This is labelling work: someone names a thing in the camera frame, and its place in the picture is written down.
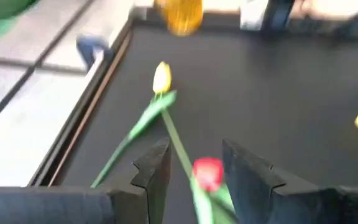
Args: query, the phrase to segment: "black table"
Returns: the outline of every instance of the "black table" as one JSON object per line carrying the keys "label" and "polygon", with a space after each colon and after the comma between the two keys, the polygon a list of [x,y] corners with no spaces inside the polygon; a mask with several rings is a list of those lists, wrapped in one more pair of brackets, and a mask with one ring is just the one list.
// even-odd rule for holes
{"label": "black table", "polygon": [[[35,185],[91,185],[149,104],[155,69],[165,61],[178,91],[169,112],[192,161],[221,157],[228,138],[319,186],[358,186],[358,40],[245,32],[238,14],[214,13],[194,35],[175,37],[152,10],[146,20],[130,18],[120,38],[113,48],[124,53],[113,66],[101,63]],[[164,137],[157,118],[106,182]],[[175,153],[164,223],[195,223]]]}

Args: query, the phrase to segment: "floor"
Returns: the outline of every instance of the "floor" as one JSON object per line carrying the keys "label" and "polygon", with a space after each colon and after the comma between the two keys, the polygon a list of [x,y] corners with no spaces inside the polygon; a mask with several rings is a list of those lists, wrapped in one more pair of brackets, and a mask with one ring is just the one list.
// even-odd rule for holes
{"label": "floor", "polygon": [[[91,77],[76,50],[76,37],[108,39],[131,6],[132,1],[118,0],[67,0],[63,5],[41,0],[0,37],[0,102],[30,73],[0,112],[0,186],[29,183],[88,84]],[[82,7],[80,19],[67,29]],[[46,52],[57,37],[58,44]]]}

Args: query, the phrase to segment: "black surface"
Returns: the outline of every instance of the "black surface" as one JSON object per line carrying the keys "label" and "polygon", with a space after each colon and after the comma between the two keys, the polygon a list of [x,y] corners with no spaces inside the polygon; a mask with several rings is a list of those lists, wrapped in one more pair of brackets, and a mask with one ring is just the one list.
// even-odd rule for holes
{"label": "black surface", "polygon": [[110,196],[104,192],[89,188],[0,187],[0,223],[117,224],[115,218]]}
{"label": "black surface", "polygon": [[161,224],[171,178],[170,140],[166,138],[159,141],[153,146],[153,150],[133,164],[139,169],[139,173],[132,179],[131,184],[146,189],[149,223]]}
{"label": "black surface", "polygon": [[358,189],[317,188],[232,141],[223,141],[224,176],[240,224],[356,224]]}
{"label": "black surface", "polygon": [[[134,29],[58,183],[91,184],[148,105],[162,60],[178,90],[169,111],[192,161],[221,157],[221,141],[230,138],[314,184],[358,185],[358,42],[239,32],[179,38],[145,26]],[[165,136],[158,119],[122,162]],[[195,223],[188,181],[173,154],[164,223]]]}

